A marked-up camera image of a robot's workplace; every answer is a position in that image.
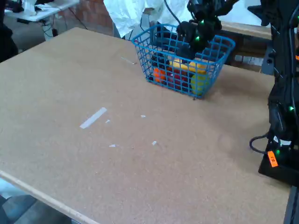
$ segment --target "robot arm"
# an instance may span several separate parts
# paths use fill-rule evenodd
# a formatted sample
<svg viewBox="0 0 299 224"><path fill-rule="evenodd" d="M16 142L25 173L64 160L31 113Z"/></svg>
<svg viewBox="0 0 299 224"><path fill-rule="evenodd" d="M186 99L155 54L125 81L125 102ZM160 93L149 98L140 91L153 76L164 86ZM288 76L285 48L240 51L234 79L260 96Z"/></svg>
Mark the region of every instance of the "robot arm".
<svg viewBox="0 0 299 224"><path fill-rule="evenodd" d="M228 14L239 0L189 0L187 8L192 20L179 22L177 33L185 38L184 45L176 54L193 59L213 39L215 32L222 29L218 16Z"/></svg>
<svg viewBox="0 0 299 224"><path fill-rule="evenodd" d="M229 13L237 1L189 0L187 8L193 20L179 22L177 28L178 35L189 45L182 46L176 54L193 59L221 29L218 16ZM273 51L269 63L274 65L275 77L268 98L270 129L265 135L253 138L249 145L264 154L261 174L299 187L299 72L294 40L294 29L299 24L299 0L261 0L260 6L249 10L261 18L263 26L271 24ZM261 138L268 138L265 151L252 146L253 141ZM272 167L270 153L275 155L277 167Z"/></svg>

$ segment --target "white table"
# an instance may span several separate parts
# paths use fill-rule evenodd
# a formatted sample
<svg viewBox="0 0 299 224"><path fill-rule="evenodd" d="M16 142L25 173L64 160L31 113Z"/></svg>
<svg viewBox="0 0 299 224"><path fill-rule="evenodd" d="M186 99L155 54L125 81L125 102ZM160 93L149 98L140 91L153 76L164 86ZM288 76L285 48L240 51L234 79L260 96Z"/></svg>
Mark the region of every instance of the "white table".
<svg viewBox="0 0 299 224"><path fill-rule="evenodd" d="M5 10L5 15L16 19L23 19L31 22L39 22L40 20L44 20L45 23L42 26L42 28L44 31L45 39L49 40L53 36L50 17L78 3L79 0L55 0L54 2L36 5L41 9L41 11L37 11L36 15L33 16L27 15L24 12L14 13L7 9Z"/></svg>

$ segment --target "orange sticker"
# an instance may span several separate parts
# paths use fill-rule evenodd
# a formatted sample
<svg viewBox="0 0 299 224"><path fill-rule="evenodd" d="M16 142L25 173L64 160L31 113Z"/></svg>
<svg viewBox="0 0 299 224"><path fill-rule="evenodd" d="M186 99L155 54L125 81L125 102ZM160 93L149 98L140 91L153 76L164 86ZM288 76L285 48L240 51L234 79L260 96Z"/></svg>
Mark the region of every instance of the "orange sticker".
<svg viewBox="0 0 299 224"><path fill-rule="evenodd" d="M269 157L271 166L272 166L272 167L278 167L278 163L277 163L277 161L276 161L274 152L269 151L269 152L268 152L268 157Z"/></svg>

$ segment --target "blue wire basket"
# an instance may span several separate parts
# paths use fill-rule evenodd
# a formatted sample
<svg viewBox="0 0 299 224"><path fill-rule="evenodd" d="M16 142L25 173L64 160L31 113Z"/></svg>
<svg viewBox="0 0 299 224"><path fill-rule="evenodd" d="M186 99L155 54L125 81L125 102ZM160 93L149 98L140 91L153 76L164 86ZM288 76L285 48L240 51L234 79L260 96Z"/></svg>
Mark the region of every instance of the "blue wire basket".
<svg viewBox="0 0 299 224"><path fill-rule="evenodd" d="M145 78L154 84L202 98L213 86L235 42L216 35L194 60L176 55L188 44L176 33L176 26L158 24L132 39Z"/></svg>

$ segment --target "white cloth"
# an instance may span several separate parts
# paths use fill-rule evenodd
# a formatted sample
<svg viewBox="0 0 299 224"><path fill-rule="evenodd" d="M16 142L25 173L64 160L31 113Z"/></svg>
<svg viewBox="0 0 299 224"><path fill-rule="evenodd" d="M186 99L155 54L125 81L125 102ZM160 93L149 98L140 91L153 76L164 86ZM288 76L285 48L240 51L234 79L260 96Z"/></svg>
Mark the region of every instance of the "white cloth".
<svg viewBox="0 0 299 224"><path fill-rule="evenodd" d="M167 0L170 9L180 21L189 21L192 17L187 9L188 0ZM164 0L104 0L107 11L121 36L140 24L145 8L153 8L150 20L178 25L164 4ZM220 20L249 25L261 25L261 20L247 10L248 6L260 5L260 0L240 0L233 10Z"/></svg>
<svg viewBox="0 0 299 224"><path fill-rule="evenodd" d="M36 0L23 0L22 7L24 8L24 13L26 15L36 15L36 10L34 9L34 5Z"/></svg>

